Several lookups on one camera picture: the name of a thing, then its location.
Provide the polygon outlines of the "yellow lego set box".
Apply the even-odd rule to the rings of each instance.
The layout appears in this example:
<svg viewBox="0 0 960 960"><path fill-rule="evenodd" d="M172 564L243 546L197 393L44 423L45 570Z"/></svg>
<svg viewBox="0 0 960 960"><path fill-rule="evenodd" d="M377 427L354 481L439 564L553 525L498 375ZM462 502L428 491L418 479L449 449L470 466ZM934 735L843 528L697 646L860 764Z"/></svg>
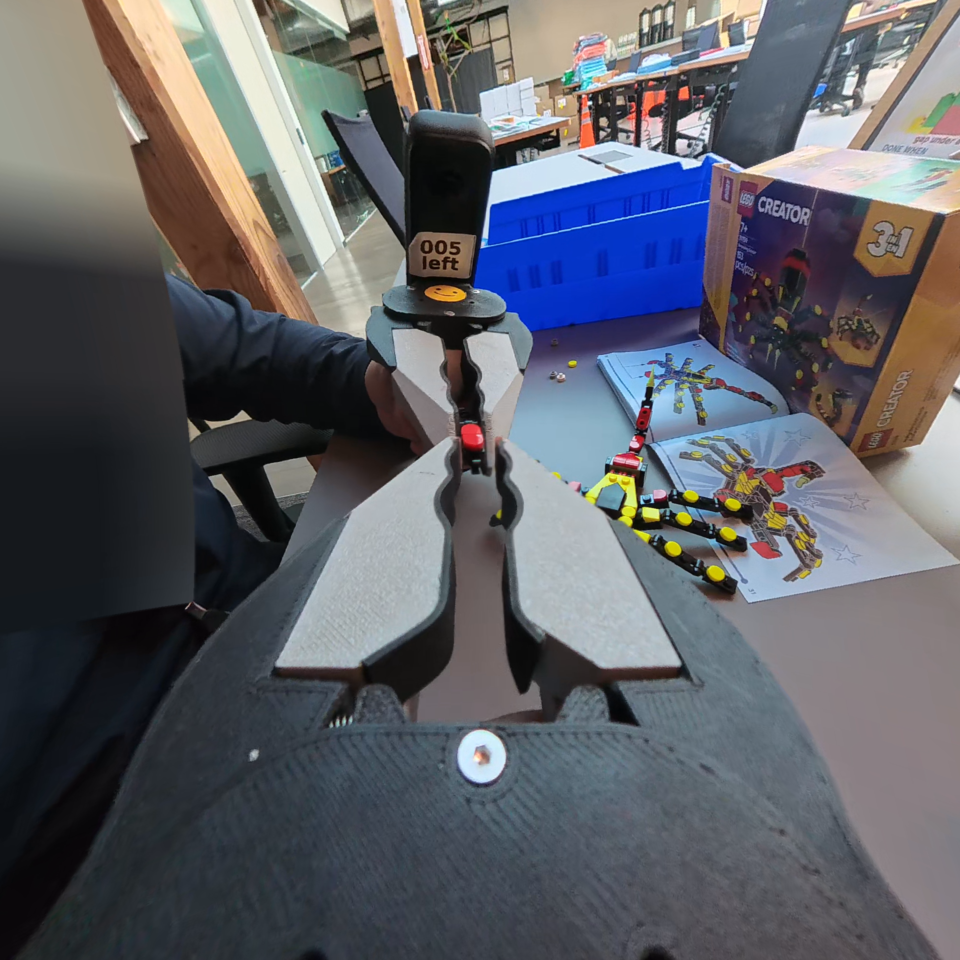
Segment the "yellow lego set box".
<svg viewBox="0 0 960 960"><path fill-rule="evenodd" d="M805 147L711 167L700 333L858 457L918 446L959 371L959 163Z"/></svg>

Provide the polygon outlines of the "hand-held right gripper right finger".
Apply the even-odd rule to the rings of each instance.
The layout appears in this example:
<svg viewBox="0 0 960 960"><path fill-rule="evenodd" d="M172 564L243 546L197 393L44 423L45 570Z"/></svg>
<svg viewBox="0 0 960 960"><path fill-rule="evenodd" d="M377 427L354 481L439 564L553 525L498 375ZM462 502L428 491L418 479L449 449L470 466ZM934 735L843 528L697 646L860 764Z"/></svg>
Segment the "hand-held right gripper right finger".
<svg viewBox="0 0 960 960"><path fill-rule="evenodd" d="M684 665L615 525L509 439L496 445L511 676L543 719L572 690L674 680Z"/></svg>

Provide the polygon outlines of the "red black lego scorpion model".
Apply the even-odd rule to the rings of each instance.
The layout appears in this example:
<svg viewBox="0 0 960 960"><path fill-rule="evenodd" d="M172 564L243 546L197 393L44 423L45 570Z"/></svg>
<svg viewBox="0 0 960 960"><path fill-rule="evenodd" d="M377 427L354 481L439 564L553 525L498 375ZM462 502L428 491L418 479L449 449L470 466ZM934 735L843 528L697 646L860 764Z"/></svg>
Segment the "red black lego scorpion model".
<svg viewBox="0 0 960 960"><path fill-rule="evenodd" d="M647 463L642 453L653 414L655 377L651 371L630 439L628 449L606 459L605 472L591 488L578 482L570 486L607 516L630 528L633 534L659 556L702 582L729 595L738 591L738 580L724 567L708 564L692 556L677 541L662 534L666 526L726 546L735 552L747 550L746 538L732 527L696 519L690 509L703 509L725 518L748 522L754 516L751 506L733 495L706 496L691 489L658 489L644 492Z"/></svg>

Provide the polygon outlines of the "white printed instruction sign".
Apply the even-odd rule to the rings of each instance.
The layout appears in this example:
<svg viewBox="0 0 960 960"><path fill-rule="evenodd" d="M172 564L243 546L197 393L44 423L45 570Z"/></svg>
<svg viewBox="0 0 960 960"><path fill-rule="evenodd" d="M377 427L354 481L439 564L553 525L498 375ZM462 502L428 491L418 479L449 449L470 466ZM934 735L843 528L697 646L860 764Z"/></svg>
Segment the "white printed instruction sign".
<svg viewBox="0 0 960 960"><path fill-rule="evenodd" d="M906 85L873 147L887 153L958 160L959 18L955 14Z"/></svg>

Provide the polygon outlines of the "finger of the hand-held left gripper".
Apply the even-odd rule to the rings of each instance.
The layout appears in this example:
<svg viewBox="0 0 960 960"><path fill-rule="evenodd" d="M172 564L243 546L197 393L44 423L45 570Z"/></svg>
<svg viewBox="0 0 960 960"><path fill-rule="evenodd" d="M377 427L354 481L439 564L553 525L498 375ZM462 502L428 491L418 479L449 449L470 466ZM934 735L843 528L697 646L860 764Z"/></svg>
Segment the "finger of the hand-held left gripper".
<svg viewBox="0 0 960 960"><path fill-rule="evenodd" d="M495 443L510 434L522 390L520 362L508 333L475 333L463 345L477 375L479 422L486 442Z"/></svg>
<svg viewBox="0 0 960 960"><path fill-rule="evenodd" d="M459 410L448 378L443 340L420 328L391 331L395 390L408 410L426 450L453 438Z"/></svg>

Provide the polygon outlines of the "person's left forearm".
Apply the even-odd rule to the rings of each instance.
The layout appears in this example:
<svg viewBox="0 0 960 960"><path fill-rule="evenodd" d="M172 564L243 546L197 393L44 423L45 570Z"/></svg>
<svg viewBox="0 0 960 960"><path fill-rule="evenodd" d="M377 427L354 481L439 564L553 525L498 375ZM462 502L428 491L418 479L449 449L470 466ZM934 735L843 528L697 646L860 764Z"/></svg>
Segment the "person's left forearm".
<svg viewBox="0 0 960 960"><path fill-rule="evenodd" d="M255 309L233 291L165 276L189 418L304 424L361 438L386 434L366 388L366 342Z"/></svg>

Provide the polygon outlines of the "spider picture instruction booklet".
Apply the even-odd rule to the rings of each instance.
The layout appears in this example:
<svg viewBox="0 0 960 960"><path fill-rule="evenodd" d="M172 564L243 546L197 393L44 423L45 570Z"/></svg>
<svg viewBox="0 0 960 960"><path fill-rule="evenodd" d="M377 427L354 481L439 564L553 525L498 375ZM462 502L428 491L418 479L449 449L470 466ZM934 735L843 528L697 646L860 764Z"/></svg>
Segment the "spider picture instruction booklet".
<svg viewBox="0 0 960 960"><path fill-rule="evenodd" d="M702 338L601 354L597 364L632 425L653 386L648 443L719 434L790 415L774 386Z"/></svg>

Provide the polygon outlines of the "person's left hand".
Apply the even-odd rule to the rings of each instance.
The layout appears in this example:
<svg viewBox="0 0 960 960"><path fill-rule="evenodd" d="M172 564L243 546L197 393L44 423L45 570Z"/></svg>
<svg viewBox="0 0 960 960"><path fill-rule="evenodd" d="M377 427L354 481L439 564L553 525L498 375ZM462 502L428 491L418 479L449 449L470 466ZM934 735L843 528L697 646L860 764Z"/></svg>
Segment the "person's left hand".
<svg viewBox="0 0 960 960"><path fill-rule="evenodd" d="M370 361L365 371L365 387L382 426L393 437L407 442L414 457L423 455L429 446L397 400L390 369L377 361Z"/></svg>

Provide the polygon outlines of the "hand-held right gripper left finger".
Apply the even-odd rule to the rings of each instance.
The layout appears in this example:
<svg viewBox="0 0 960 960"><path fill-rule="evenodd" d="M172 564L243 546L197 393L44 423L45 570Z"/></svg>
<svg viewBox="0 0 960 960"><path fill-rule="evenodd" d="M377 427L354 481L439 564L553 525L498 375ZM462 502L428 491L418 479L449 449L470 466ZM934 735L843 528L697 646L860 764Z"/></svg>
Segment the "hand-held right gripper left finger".
<svg viewBox="0 0 960 960"><path fill-rule="evenodd" d="M331 525L274 663L280 677L416 697L453 650L460 442L445 438Z"/></svg>

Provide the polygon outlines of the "wooden pillar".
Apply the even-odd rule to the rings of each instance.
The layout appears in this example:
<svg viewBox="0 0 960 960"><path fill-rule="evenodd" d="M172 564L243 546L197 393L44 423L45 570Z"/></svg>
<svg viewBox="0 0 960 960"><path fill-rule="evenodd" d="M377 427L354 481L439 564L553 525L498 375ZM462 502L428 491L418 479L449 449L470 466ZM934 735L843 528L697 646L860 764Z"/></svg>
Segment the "wooden pillar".
<svg viewBox="0 0 960 960"><path fill-rule="evenodd" d="M132 152L150 215L191 279L315 325L162 4L83 6L104 66L147 133Z"/></svg>

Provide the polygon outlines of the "scorpion picture instruction booklet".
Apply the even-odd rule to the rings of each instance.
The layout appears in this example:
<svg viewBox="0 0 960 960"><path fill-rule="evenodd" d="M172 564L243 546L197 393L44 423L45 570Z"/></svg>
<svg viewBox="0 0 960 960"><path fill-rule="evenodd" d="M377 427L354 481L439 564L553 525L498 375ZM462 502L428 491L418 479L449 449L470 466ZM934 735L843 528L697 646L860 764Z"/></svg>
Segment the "scorpion picture instruction booklet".
<svg viewBox="0 0 960 960"><path fill-rule="evenodd" d="M958 565L811 414L664 434L654 450L680 490L753 508L732 523L745 551L711 545L750 603Z"/></svg>

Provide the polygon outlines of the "black lego leg red tip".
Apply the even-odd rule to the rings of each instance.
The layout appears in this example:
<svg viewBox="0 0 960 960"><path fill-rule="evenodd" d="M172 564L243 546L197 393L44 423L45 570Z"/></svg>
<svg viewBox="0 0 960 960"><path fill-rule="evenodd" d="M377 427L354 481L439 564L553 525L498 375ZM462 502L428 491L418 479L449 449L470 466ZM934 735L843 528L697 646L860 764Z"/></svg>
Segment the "black lego leg red tip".
<svg viewBox="0 0 960 960"><path fill-rule="evenodd" d="M489 484L497 486L496 453L490 452L484 427L472 409L464 404L457 405L457 437L461 453L461 471L463 474L483 476Z"/></svg>

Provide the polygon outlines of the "black slim chair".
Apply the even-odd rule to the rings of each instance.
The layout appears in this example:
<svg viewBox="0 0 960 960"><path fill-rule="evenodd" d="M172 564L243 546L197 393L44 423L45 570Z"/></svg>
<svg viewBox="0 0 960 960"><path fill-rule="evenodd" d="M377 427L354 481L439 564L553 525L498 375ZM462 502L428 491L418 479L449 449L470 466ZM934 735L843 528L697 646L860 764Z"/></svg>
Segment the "black slim chair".
<svg viewBox="0 0 960 960"><path fill-rule="evenodd" d="M364 186L392 233L406 245L404 176L369 116L350 118L321 111L344 165Z"/></svg>

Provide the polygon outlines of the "blue plastic bin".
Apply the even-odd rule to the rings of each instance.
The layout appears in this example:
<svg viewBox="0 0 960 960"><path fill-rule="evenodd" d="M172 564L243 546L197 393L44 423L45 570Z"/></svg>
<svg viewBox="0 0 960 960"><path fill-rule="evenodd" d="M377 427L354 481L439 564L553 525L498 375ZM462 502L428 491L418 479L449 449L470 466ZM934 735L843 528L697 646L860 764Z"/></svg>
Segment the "blue plastic bin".
<svg viewBox="0 0 960 960"><path fill-rule="evenodd" d="M691 166L679 159L608 178L558 187L494 203L484 245L520 241L708 201L713 168L726 163L708 153Z"/></svg>
<svg viewBox="0 0 960 960"><path fill-rule="evenodd" d="M701 305L707 200L484 247L475 285L529 330Z"/></svg>

